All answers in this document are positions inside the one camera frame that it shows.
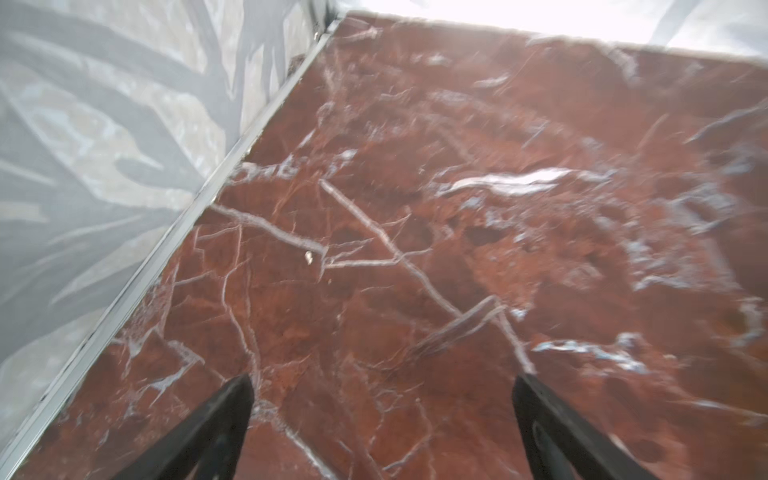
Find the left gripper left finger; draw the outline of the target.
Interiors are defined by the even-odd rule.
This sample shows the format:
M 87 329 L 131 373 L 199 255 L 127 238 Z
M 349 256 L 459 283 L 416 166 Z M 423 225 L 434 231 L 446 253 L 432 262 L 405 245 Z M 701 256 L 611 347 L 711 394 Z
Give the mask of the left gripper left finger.
M 116 479 L 232 479 L 254 405 L 247 375 L 223 385 Z

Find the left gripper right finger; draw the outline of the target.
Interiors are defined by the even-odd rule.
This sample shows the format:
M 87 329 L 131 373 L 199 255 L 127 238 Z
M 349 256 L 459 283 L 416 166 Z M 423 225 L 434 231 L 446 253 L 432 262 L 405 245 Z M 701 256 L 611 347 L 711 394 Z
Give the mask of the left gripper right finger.
M 533 478 L 655 477 L 536 376 L 516 377 L 512 402 Z

